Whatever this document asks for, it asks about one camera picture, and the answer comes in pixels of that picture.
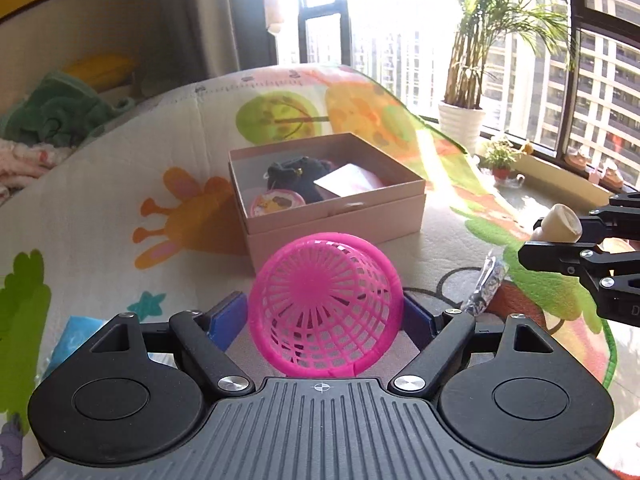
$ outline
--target white ribbed flower pot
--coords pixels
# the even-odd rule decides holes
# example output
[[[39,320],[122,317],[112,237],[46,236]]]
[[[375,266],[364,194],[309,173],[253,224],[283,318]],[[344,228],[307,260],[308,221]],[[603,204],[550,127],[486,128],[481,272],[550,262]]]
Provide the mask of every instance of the white ribbed flower pot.
[[[462,144],[473,155],[476,152],[476,142],[480,136],[480,126],[484,121],[484,110],[469,110],[438,103],[440,112],[440,129],[443,134]]]

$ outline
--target teal star print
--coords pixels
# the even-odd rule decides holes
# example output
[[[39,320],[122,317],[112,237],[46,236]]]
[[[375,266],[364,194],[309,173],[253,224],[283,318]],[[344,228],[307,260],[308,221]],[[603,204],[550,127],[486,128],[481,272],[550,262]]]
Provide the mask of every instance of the teal star print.
[[[130,312],[138,314],[140,321],[144,321],[148,316],[162,316],[162,308],[160,303],[166,297],[166,294],[158,294],[154,296],[146,290],[140,296],[137,303],[131,304],[127,307]]]

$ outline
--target red flower pot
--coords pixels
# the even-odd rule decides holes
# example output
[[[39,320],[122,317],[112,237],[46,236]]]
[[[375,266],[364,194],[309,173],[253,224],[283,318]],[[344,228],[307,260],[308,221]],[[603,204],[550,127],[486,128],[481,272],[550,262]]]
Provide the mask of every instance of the red flower pot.
[[[507,180],[510,173],[511,170],[508,170],[507,168],[493,168],[491,170],[491,174],[498,180]]]

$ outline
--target ribbed gray plate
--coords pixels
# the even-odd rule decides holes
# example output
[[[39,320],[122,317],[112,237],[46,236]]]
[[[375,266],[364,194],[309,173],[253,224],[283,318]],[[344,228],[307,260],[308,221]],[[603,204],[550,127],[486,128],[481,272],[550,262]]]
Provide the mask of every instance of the ribbed gray plate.
[[[446,432],[422,400],[374,379],[268,379],[216,405],[202,430],[144,464],[90,468],[47,460],[34,480],[615,480],[593,458],[549,468],[505,465]]]

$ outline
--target green stuffed toy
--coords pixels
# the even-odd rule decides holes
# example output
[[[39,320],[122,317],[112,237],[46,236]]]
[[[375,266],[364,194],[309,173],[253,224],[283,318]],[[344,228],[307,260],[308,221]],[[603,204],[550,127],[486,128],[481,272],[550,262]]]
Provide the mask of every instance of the green stuffed toy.
[[[0,137],[28,146],[78,146],[92,131],[132,109],[132,99],[116,107],[90,86],[63,72],[51,72],[28,97],[0,118]]]

